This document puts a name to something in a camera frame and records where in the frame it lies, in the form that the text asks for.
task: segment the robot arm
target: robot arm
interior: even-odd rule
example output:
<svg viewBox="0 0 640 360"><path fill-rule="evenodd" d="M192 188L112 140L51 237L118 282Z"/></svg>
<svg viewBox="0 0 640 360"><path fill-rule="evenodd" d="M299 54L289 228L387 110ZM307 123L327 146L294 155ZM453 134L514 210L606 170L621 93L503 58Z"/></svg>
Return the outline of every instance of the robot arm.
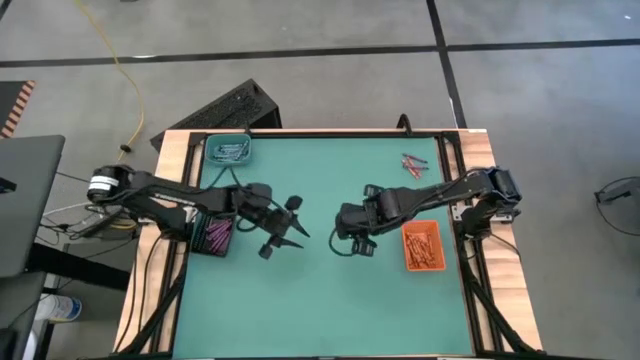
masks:
<svg viewBox="0 0 640 360"><path fill-rule="evenodd" d="M336 216L336 234L353 239L354 254L373 256L380 235L402 226L419 212L467 199L479 199L462 213L462 230L478 236L490 231L489 219L497 212L513 209L522 199L508 170L475 169L460 178L422 189L381 188L367 185L363 205L342 204Z"/></svg>
<svg viewBox="0 0 640 360"><path fill-rule="evenodd" d="M114 165L94 171L87 197L96 205L121 205L137 217L149 218L165 236L180 241L189 241L189 221L182 206L194 207L211 216L238 215L271 235L260 251L265 258L271 254L270 246L302 248L283 238L289 227L309 236L294 213L302 199L292 196L283 209L271 199L271 187L266 184L198 189L128 166ZM179 206L166 207L154 199ZM277 205L276 209L269 208L272 203Z"/></svg>

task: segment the green table mat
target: green table mat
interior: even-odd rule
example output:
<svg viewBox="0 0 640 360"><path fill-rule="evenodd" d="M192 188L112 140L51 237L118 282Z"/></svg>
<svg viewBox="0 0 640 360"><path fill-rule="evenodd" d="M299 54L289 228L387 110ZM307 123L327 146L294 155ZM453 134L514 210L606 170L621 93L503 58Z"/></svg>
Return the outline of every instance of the green table mat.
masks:
<svg viewBox="0 0 640 360"><path fill-rule="evenodd" d="M373 258L338 257L328 247L340 205L361 203L364 185L442 182L435 140L254 139L252 146L251 163L235 168L239 180L269 184L281 205L302 196L299 220L311 238L290 229L286 238L305 248L274 249L266 261L258 250L268 235L236 231L226 258L190 255L174 358L472 353L444 207L416 219L438 221L446 271L408 272L400 229L373 238ZM429 161L420 180L402 169L403 152ZM201 185L219 171L205 162ZM218 185L232 181L227 172ZM350 241L335 241L350 250Z"/></svg>

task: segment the gray floor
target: gray floor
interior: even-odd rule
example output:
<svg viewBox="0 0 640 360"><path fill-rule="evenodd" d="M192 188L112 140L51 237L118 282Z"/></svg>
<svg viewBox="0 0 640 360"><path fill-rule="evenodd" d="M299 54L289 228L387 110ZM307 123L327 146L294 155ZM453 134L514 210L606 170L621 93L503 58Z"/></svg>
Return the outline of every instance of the gray floor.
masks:
<svg viewBox="0 0 640 360"><path fill-rule="evenodd" d="M85 1L121 55L434 44L424 1ZM449 44L640 37L640 6L604 0L438 0ZM71 0L16 0L0 21L0 60L108 56ZM635 359L640 352L640 242L604 225L592 193L640 172L639 47L452 53L469 127L489 129L496 160L524 193L515 226L544 347ZM254 78L286 127L387 127L405 112L419 127L453 127L437 54L329 56L128 65L147 107L132 166L153 170L146 139ZM112 66L1 69L36 80L17 136L67 137L61 170L88 177L111 163L136 126L136 100ZM48 208L84 201L58 178ZM640 232L637 209L606 214ZM56 219L77 219L81 212ZM71 246L93 253L111 244ZM133 246L104 262L130 266ZM50 358L104 356L122 294L74 284L79 322L60 325ZM112 307L97 312L93 299Z"/></svg>

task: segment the orange container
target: orange container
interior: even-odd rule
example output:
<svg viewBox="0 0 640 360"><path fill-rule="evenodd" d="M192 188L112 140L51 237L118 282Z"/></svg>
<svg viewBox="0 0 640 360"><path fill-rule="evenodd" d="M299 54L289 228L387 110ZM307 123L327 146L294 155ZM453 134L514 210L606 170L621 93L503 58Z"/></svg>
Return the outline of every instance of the orange container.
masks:
<svg viewBox="0 0 640 360"><path fill-rule="evenodd" d="M416 220L402 225L404 259L409 271L443 271L447 268L442 239L435 220Z"/></svg>

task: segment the small teal bin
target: small teal bin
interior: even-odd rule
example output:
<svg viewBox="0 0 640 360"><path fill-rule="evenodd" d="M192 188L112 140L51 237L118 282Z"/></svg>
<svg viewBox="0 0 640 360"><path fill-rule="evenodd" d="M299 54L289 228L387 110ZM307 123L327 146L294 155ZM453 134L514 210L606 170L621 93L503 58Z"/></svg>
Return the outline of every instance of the small teal bin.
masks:
<svg viewBox="0 0 640 360"><path fill-rule="evenodd" d="M243 144L247 142L246 154L241 156L237 160L217 160L214 156L214 149L220 145L233 145ZM206 161L212 163L215 166L239 166L249 163L251 159L251 137L247 134L226 134L226 135L213 135L207 138L207 142L204 148L204 156Z"/></svg>

